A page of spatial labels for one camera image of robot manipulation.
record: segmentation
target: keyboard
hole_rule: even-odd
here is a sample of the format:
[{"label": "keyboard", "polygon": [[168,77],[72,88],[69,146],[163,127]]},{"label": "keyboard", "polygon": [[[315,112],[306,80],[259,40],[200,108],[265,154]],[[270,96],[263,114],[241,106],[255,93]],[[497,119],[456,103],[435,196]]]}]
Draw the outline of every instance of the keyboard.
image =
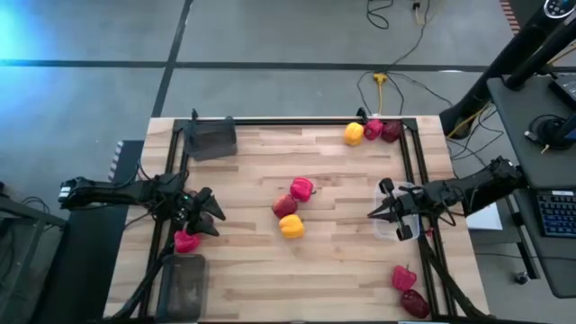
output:
[{"label": "keyboard", "polygon": [[572,191],[536,194],[544,236],[576,239],[576,195]]}]

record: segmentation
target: concrete floor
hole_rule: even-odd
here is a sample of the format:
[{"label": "concrete floor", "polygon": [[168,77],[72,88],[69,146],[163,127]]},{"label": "concrete floor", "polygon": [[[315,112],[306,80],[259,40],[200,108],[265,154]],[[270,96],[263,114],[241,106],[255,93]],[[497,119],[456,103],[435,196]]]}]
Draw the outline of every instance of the concrete floor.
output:
[{"label": "concrete floor", "polygon": [[[404,64],[486,66],[512,38],[498,0],[431,1],[434,18]],[[166,61],[184,4],[0,1],[0,60]],[[365,19],[365,1],[359,0],[196,0],[178,60],[392,63],[419,36],[410,6],[397,0],[384,11],[391,28],[383,31]],[[21,195],[42,197],[66,217],[56,204],[59,183],[80,175],[106,179],[116,142],[144,138],[163,73],[163,68],[0,67],[0,179]],[[479,76],[405,73],[453,103]],[[179,68],[161,115],[188,116],[192,108],[204,116],[349,115],[362,105],[356,91],[361,74]],[[447,107],[405,78],[394,79],[406,97],[403,114],[438,114]],[[368,77],[362,88],[375,110],[374,82]],[[398,93],[390,83],[383,92],[383,113],[398,114]],[[502,128],[497,114],[489,125]],[[478,130],[471,149],[493,136]],[[515,160],[506,137],[480,153],[487,161],[497,155]],[[460,176],[479,168],[473,157],[454,162]],[[502,245],[475,248],[517,253]],[[576,301],[554,298],[544,279],[524,286],[509,280],[522,269],[518,260],[478,256],[478,263],[496,316],[573,322]]]}]

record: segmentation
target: clear plastic container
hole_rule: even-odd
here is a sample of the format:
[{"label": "clear plastic container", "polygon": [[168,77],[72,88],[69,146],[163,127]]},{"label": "clear plastic container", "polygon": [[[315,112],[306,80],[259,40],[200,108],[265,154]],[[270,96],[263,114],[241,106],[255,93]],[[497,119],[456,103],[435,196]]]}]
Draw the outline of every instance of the clear plastic container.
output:
[{"label": "clear plastic container", "polygon": [[171,255],[163,260],[156,320],[196,322],[207,300],[208,265],[201,255]]},{"label": "clear plastic container", "polygon": [[[394,190],[392,191],[394,197],[400,197],[404,194],[407,194],[406,192],[398,189],[401,186],[406,188],[412,188],[414,187],[414,184],[405,182],[394,182]],[[382,193],[380,191],[380,187],[377,184],[376,187],[374,188],[374,208],[376,209],[380,207],[380,205],[382,205],[382,200],[384,198],[387,198],[388,196],[389,196],[388,193]],[[381,213],[386,213],[389,211],[390,208],[381,211]],[[412,231],[412,238],[408,238],[408,240],[417,239],[420,234],[419,216],[417,214],[406,215],[402,217],[402,220],[404,221],[404,224],[408,225],[410,227],[410,230]],[[398,234],[396,234],[396,230],[398,229],[399,226],[400,226],[399,222],[390,223],[387,220],[373,220],[374,235],[379,239],[400,241],[398,239]]]},{"label": "clear plastic container", "polygon": [[221,121],[199,123],[198,113],[192,112],[192,120],[184,130],[184,150],[196,161],[236,155],[236,128],[232,117]]}]

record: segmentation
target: wooden table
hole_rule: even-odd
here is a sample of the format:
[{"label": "wooden table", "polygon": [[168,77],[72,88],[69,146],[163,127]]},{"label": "wooden table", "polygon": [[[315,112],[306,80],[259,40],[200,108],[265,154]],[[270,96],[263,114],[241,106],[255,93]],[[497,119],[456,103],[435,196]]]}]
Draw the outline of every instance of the wooden table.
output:
[{"label": "wooden table", "polygon": [[[417,121],[430,181],[453,177],[440,120],[419,116]],[[158,118],[148,126],[142,165],[149,175],[164,172],[173,122]],[[419,278],[414,289],[426,296],[418,245],[375,238],[366,218],[374,209],[374,187],[383,177],[405,181],[400,144],[365,140],[351,148],[343,144],[342,133],[343,126],[239,126],[236,156],[190,159],[187,189],[211,187],[228,217],[216,220],[221,235],[202,237],[194,251],[205,256],[210,269],[201,320],[411,319],[399,305],[391,275],[394,266],[409,265]],[[410,150],[418,175],[412,146]],[[304,238],[286,240],[270,206],[288,193],[296,176],[310,178],[317,192],[298,210]],[[128,221],[143,213],[130,208]],[[472,302],[488,311],[466,222],[456,221],[456,227],[441,222],[449,271]],[[105,314],[115,313],[143,277],[153,226],[146,218],[124,233]]]}]

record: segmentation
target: red bell pepper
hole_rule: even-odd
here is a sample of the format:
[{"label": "red bell pepper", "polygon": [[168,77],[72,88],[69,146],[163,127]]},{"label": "red bell pepper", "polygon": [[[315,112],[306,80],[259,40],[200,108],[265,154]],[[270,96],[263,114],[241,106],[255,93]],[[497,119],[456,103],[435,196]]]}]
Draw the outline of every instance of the red bell pepper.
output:
[{"label": "red bell pepper", "polygon": [[382,139],[389,143],[393,143],[395,140],[400,138],[401,131],[402,123],[400,121],[388,121],[382,128]]},{"label": "red bell pepper", "polygon": [[174,233],[174,245],[178,253],[192,252],[200,245],[200,236],[188,235],[185,230],[177,230]]},{"label": "red bell pepper", "polygon": [[298,210],[298,203],[289,194],[283,194],[278,198],[278,200],[272,205],[272,211],[281,219],[282,217],[290,214],[296,213]]},{"label": "red bell pepper", "polygon": [[411,289],[402,294],[400,305],[410,315],[419,319],[425,319],[430,313],[430,307],[424,297],[417,291]]},{"label": "red bell pepper", "polygon": [[371,120],[364,126],[364,136],[369,140],[376,140],[382,133],[384,124],[379,120]]},{"label": "red bell pepper", "polygon": [[298,201],[307,202],[312,195],[313,189],[314,184],[310,180],[304,177],[297,177],[290,185],[290,194]]},{"label": "red bell pepper", "polygon": [[412,288],[416,280],[416,274],[402,265],[396,265],[394,267],[394,272],[392,273],[392,286],[399,291],[406,292],[408,289]]}]

